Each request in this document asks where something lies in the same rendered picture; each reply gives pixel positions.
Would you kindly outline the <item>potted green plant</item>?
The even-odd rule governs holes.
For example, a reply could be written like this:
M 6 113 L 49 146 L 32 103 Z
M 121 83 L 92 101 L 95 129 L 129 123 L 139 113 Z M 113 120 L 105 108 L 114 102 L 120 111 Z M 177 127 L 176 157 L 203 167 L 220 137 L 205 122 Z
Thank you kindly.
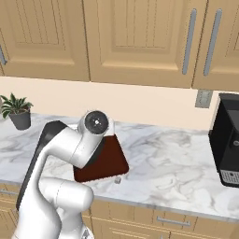
M 26 98 L 16 98 L 13 93 L 9 97 L 0 95 L 3 101 L 1 113 L 4 119 L 10 118 L 14 126 L 19 131 L 24 131 L 31 126 L 31 107 L 32 103 L 27 102 Z

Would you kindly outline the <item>tan drawer front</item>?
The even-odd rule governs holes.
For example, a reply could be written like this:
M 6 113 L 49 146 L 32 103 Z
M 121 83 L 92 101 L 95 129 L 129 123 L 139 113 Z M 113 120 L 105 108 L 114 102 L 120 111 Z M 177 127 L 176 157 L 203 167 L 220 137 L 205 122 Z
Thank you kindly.
M 0 183 L 0 200 L 16 202 L 20 188 L 18 185 Z
M 95 200 L 91 205 L 95 239 L 239 239 L 239 222 Z

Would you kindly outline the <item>grey wall socket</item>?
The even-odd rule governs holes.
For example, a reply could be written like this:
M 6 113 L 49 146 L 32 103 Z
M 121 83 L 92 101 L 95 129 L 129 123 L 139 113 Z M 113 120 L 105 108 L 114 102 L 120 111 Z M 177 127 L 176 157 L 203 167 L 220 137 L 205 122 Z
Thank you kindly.
M 198 90 L 195 106 L 198 108 L 209 108 L 213 92 L 211 90 Z

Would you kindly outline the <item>tan wall cupboard door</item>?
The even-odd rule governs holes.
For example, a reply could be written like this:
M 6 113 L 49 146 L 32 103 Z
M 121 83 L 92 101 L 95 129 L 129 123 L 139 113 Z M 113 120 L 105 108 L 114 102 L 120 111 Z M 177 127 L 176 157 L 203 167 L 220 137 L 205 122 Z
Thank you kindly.
M 207 0 L 83 0 L 91 81 L 189 88 Z M 197 17 L 182 74 L 190 13 Z
M 217 9 L 222 9 L 218 36 L 208 76 L 204 63 Z M 193 89 L 239 91 L 239 0 L 208 0 Z
M 90 79 L 82 0 L 0 0 L 7 77 Z

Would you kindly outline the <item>dark brown tray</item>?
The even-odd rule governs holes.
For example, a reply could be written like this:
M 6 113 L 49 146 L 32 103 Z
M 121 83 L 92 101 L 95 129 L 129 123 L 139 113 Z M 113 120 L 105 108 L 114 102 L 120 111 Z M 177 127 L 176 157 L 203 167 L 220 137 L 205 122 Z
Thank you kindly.
M 123 154 L 117 136 L 105 136 L 93 153 L 90 161 L 82 168 L 73 167 L 76 182 L 126 174 L 129 165 Z

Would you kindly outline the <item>black coffee machine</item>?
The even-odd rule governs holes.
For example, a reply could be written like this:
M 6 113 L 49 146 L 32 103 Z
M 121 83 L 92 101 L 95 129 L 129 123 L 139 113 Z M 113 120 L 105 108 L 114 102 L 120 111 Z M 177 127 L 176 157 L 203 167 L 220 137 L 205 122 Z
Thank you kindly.
M 218 111 L 208 133 L 220 182 L 239 188 L 239 94 L 220 93 Z

